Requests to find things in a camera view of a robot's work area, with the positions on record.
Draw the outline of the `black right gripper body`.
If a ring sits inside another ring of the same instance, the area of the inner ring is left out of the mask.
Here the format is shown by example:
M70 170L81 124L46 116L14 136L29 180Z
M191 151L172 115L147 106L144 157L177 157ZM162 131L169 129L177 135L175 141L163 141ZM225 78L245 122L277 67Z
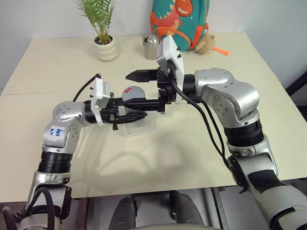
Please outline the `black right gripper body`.
M159 99L164 102L164 104L171 104L176 100L176 90L173 87L173 83L176 83L176 67L171 61L167 61L166 74L159 67L157 71L157 86Z

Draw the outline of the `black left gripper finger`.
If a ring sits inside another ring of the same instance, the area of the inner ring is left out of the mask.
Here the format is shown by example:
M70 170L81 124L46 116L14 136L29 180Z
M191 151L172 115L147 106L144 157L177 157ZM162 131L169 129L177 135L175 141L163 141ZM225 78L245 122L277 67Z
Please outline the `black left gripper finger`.
M123 100L122 98L116 98L115 103L117 106L124 106L128 109L143 109L146 104L145 98L131 98L128 100Z
M132 113L118 116L118 123L133 123L147 116L147 113Z

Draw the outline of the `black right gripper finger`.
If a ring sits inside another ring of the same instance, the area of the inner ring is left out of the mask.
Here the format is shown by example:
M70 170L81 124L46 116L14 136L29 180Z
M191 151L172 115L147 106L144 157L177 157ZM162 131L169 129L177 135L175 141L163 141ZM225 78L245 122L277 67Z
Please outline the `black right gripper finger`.
M157 111L160 113L165 112L166 104L166 90L158 90L158 99L146 99L146 98L135 98L134 106L140 111Z
M134 82L150 82L157 81L158 69L141 69L135 70L128 74L125 79Z

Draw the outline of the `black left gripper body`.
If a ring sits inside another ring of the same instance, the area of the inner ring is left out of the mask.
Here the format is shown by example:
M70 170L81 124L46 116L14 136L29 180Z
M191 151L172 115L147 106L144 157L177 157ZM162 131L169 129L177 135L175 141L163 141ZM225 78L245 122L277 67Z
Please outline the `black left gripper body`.
M106 107L100 111L103 123L112 124L114 131L118 130L118 102L119 98L111 98Z

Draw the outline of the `clear plastic box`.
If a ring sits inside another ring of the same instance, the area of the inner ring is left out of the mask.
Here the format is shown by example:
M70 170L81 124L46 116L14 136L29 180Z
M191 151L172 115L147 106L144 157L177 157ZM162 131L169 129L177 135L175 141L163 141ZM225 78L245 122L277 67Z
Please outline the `clear plastic box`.
M156 129L156 122L152 116L151 112L142 111L142 113L146 113L145 118L137 120L132 123L126 123L123 125L123 133L127 137L151 132Z

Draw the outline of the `silver metal cup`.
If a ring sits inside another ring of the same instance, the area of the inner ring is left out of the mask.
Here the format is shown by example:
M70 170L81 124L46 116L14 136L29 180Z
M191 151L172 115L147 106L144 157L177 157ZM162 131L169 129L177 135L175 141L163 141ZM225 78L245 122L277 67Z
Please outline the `silver metal cup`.
M144 46L145 58L149 60L155 60L157 57L157 47L160 44L158 37L154 34L144 36L142 44Z

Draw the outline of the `white ribbed plant pot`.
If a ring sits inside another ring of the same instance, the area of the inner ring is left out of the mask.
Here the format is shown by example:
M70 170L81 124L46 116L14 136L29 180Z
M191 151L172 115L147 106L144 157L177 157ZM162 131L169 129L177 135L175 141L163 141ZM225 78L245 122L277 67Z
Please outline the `white ribbed plant pot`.
M104 62L109 62L115 60L119 55L119 47L114 39L114 37L109 36L110 43L101 44L99 42L99 37L94 39L94 50L97 58Z

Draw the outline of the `teal dinosaur backpack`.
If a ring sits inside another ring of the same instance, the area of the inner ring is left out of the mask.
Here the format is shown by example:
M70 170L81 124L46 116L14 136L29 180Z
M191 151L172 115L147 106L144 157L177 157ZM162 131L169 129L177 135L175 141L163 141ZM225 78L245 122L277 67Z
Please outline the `teal dinosaur backpack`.
M205 30L210 0L153 0L151 33L159 40L173 37L181 51L195 48Z

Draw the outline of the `green palm plant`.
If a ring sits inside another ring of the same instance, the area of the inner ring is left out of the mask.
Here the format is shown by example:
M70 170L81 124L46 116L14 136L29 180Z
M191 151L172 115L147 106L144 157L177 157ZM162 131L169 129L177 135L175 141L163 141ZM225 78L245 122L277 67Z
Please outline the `green palm plant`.
M76 0L82 16L86 17L96 32L95 42L99 45L107 45L112 39L109 28L114 9L112 0Z

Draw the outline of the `dark rounded shape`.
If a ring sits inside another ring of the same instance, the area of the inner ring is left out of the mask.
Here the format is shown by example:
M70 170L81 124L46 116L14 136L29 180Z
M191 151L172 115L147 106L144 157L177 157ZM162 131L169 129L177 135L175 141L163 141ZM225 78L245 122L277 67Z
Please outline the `dark rounded shape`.
M203 225L202 217L193 200L184 193L171 191L169 194L170 216L179 224Z
M118 203L108 230L131 230L136 227L137 203L132 196L126 196Z

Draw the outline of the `beige plush toy keychain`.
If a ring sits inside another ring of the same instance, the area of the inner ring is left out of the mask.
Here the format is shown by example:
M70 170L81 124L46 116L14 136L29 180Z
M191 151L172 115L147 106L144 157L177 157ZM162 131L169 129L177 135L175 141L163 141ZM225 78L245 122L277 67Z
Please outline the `beige plush toy keychain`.
M198 54L205 54L213 49L215 46L215 35L205 33L197 45L195 46L195 51Z

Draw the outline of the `black furniture frame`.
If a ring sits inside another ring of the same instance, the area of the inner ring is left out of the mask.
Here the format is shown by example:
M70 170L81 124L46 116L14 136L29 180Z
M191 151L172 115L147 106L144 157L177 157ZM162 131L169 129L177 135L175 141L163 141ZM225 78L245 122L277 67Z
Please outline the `black furniture frame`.
M307 71L305 71L299 78L292 82L285 90L289 96L295 94L298 90L307 84Z

